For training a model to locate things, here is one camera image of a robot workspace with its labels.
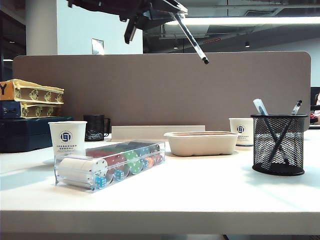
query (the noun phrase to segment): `beige partition panel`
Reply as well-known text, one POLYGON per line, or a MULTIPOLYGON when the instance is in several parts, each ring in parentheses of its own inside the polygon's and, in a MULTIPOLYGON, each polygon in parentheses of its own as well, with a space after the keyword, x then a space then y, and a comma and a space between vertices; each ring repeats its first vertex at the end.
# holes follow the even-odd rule
MULTIPOLYGON (((63 114, 105 114, 120 125, 206 125, 229 130, 229 117, 310 112, 306 52, 19 56, 15 78, 65 89, 63 114)), ((306 120, 305 129, 309 126, 306 120)))

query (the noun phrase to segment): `black mug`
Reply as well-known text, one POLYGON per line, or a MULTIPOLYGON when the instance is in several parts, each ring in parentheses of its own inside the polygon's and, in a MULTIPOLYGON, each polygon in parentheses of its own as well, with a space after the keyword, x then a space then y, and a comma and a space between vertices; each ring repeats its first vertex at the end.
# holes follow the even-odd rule
POLYGON ((111 129, 111 119, 105 115, 83 115, 86 121, 84 140, 87 142, 103 141, 111 129))

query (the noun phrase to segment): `wall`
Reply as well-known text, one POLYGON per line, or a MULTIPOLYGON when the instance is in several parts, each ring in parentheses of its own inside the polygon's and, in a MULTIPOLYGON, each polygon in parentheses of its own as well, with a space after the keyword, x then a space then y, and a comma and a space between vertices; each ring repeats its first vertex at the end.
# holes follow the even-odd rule
POLYGON ((66 0, 26 0, 27 55, 92 54, 92 38, 104 41, 106 54, 142 54, 142 31, 126 44, 126 27, 117 15, 70 8, 66 0))
POLYGON ((142 54, 142 30, 135 32, 133 41, 125 43, 128 22, 121 22, 118 15, 93 12, 57 0, 58 54, 91 54, 91 39, 104 41, 106 54, 142 54))
POLYGON ((311 56, 311 86, 320 87, 320 38, 278 44, 252 51, 306 51, 311 56))

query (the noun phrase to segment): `white paper cup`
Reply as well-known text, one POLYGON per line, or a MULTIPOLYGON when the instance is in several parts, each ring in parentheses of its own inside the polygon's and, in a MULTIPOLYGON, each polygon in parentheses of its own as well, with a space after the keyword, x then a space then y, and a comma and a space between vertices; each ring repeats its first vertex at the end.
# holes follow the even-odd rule
POLYGON ((232 117, 230 120, 230 130, 239 133, 236 146, 252 147, 254 145, 254 119, 251 117, 232 117))
POLYGON ((86 121, 48 122, 54 155, 83 151, 86 121))

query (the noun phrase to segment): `clear plastic case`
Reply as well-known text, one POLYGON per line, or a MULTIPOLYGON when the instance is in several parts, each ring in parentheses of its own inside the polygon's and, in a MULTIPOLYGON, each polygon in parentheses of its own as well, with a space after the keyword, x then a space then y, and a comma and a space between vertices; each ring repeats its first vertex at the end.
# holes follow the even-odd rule
POLYGON ((135 140, 56 155, 55 184, 73 185, 93 191, 104 189, 162 164, 165 153, 163 141, 135 140))

